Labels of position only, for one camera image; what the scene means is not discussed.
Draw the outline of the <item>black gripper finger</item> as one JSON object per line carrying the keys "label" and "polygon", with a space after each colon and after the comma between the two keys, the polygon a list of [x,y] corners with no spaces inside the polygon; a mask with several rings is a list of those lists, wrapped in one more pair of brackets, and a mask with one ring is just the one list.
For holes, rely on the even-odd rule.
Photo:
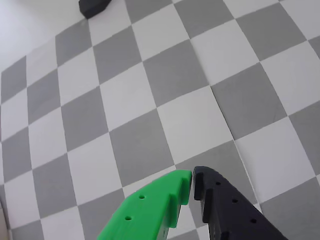
{"label": "black gripper finger", "polygon": [[211,240],[285,240],[286,237],[219,172],[193,170],[194,199]]}

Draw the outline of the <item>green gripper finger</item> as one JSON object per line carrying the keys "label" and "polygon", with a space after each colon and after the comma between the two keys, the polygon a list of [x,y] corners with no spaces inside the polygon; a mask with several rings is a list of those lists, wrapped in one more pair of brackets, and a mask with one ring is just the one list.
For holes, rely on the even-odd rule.
{"label": "green gripper finger", "polygon": [[99,240],[165,240],[189,202],[192,172],[171,171],[129,195],[98,235]]}

